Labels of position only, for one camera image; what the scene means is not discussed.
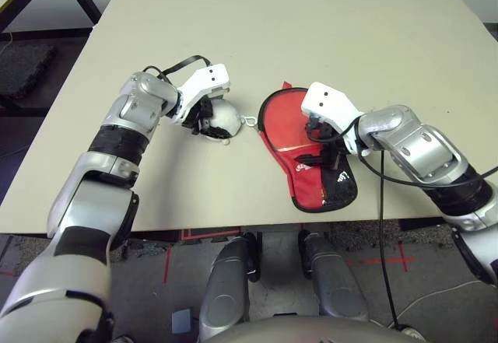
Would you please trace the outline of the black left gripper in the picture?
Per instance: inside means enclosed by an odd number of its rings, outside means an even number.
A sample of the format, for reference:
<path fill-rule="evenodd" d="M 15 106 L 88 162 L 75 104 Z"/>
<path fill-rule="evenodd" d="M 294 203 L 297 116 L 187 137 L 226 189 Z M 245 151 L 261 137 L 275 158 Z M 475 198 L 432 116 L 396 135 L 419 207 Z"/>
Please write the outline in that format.
<path fill-rule="evenodd" d="M 181 125 L 184 128 L 198 130 L 198 133 L 209 138 L 221 138 L 220 130 L 213 127 L 209 118 L 213 116 L 212 101 L 202 98 L 188 112 Z"/>

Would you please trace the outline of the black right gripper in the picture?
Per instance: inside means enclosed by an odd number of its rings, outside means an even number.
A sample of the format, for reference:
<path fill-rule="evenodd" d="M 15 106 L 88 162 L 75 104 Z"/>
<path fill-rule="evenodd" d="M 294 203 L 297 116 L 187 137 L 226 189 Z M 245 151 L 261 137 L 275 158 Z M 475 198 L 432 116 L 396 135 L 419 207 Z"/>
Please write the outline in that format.
<path fill-rule="evenodd" d="M 305 161 L 307 166 L 322 166 L 329 170 L 337 170 L 342 157 L 346 157 L 349 150 L 343 140 L 333 141 L 324 144 L 321 156 L 303 154 L 296 157 L 296 161 Z"/>

